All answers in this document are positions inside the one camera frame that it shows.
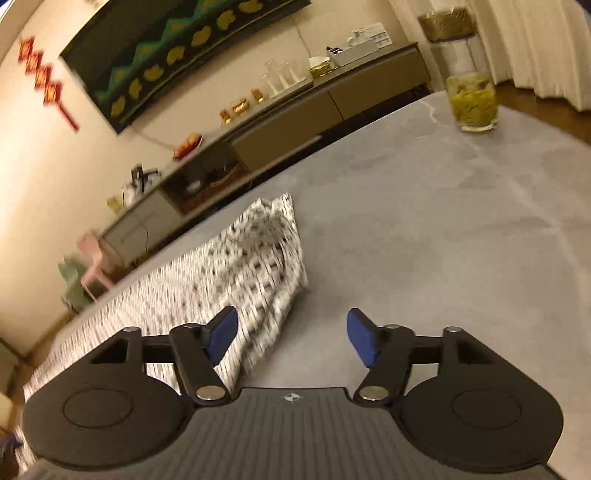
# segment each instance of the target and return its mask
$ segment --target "blue gripper pad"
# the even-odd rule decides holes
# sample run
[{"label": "blue gripper pad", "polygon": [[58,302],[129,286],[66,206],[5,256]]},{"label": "blue gripper pad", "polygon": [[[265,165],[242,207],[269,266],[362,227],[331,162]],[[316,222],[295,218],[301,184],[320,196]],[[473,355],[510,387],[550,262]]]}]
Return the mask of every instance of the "blue gripper pad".
[{"label": "blue gripper pad", "polygon": [[361,310],[350,309],[347,315],[347,335],[349,342],[367,368],[373,367],[378,359],[375,347],[379,327],[376,327]]},{"label": "blue gripper pad", "polygon": [[209,343],[205,351],[213,367],[219,365],[238,333],[238,312],[234,307],[225,307],[211,322]]}]

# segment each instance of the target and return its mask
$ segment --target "wire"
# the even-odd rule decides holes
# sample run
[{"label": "wire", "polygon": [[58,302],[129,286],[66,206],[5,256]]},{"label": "wire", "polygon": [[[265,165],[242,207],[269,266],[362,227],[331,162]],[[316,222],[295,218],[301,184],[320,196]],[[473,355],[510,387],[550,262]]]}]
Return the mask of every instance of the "wire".
[{"label": "wire", "polygon": [[151,135],[145,134],[144,132],[142,132],[140,129],[136,128],[136,126],[134,124],[131,124],[129,126],[136,134],[138,134],[140,137],[142,137],[144,140],[157,145],[159,147],[165,148],[166,150],[175,150],[176,147],[174,145],[170,145],[166,142],[163,142],[161,140],[158,140],[158,138],[154,138]]},{"label": "wire", "polygon": [[296,19],[293,18],[293,16],[291,17],[291,20],[294,23],[295,30],[297,31],[298,37],[300,38],[301,42],[304,44],[304,48],[306,49],[306,52],[308,52],[308,57],[312,58],[312,52],[310,51],[310,47],[308,46],[308,44],[304,40],[304,37],[301,34],[300,26],[297,24]]},{"label": "wire", "polygon": [[144,250],[146,250],[146,255],[148,254],[148,244],[150,242],[150,232],[148,232],[148,229],[146,228],[146,226],[144,225],[144,223],[142,222],[142,227],[144,227],[144,230],[146,230],[146,243],[144,244]]}]

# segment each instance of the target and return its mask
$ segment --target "paper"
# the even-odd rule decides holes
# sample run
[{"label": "paper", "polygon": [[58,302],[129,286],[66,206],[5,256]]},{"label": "paper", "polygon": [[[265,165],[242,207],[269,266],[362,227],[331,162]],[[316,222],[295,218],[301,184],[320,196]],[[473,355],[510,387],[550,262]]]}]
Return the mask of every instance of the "paper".
[{"label": "paper", "polygon": [[362,27],[358,30],[353,30],[353,33],[356,37],[366,36],[371,38],[378,48],[386,47],[392,44],[390,35],[388,35],[388,32],[386,31],[386,28],[382,22],[366,25],[365,27]]}]

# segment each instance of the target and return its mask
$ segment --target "metal screw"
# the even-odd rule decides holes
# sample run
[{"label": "metal screw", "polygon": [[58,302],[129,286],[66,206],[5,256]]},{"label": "metal screw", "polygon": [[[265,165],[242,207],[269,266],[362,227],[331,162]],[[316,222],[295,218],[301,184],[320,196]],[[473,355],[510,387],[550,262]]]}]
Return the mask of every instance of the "metal screw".
[{"label": "metal screw", "polygon": [[217,385],[206,385],[205,387],[199,388],[196,394],[197,398],[201,400],[213,401],[223,398],[226,395],[226,390]]},{"label": "metal screw", "polygon": [[390,393],[384,387],[377,385],[370,385],[359,390],[359,396],[364,400],[380,401],[385,399]]}]

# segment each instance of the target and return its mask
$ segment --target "tissue box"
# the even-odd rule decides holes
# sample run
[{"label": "tissue box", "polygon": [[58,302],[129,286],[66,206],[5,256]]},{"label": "tissue box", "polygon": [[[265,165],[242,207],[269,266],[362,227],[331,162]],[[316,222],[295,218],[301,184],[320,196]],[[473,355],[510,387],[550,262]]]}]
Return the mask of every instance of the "tissue box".
[{"label": "tissue box", "polygon": [[348,63],[362,59],[363,57],[375,51],[378,51],[378,46],[372,40],[367,40],[355,45],[354,47],[349,47],[346,50],[343,50],[341,53],[329,53],[329,57],[336,66],[343,67]]}]

